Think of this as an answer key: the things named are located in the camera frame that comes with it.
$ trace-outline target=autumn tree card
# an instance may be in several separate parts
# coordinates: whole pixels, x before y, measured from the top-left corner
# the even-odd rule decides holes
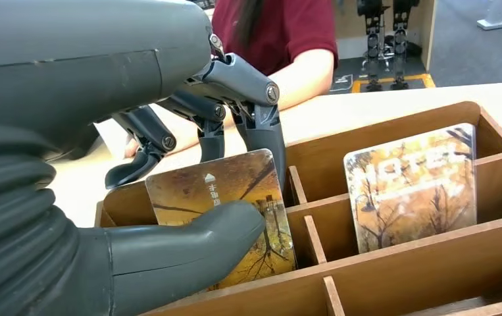
[[[260,149],[150,176],[146,188],[160,225],[184,225],[215,205],[252,203],[266,228],[223,281],[224,288],[295,270],[295,254],[272,152]]]
[[[474,134],[458,124],[344,157],[359,253],[477,223]]]

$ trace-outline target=wooden organizer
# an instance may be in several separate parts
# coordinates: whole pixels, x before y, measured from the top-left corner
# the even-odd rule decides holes
[[[461,122],[477,126],[478,225],[358,255],[343,156]],[[427,316],[444,314],[425,309],[471,298],[485,303],[455,316],[502,315],[502,129],[477,104],[292,144],[287,154],[284,201],[300,269],[145,315]],[[112,191],[99,205],[96,226],[157,223],[143,182]]]

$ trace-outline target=dark hair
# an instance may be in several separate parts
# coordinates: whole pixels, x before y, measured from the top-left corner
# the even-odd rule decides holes
[[[253,40],[257,23],[263,11],[264,0],[239,0],[239,20],[235,36],[244,48]]]

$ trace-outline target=gray carpet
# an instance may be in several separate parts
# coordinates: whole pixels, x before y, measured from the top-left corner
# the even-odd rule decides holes
[[[502,29],[483,31],[489,0],[437,0],[430,74],[437,87],[502,82]]]

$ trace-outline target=person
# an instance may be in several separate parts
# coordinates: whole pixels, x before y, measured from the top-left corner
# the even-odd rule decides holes
[[[216,0],[214,33],[280,88],[280,111],[330,90],[338,65],[332,0]],[[157,113],[178,140],[176,151],[198,144],[194,125],[163,109]],[[224,128],[234,125],[226,115]],[[132,140],[125,152],[138,148]]]

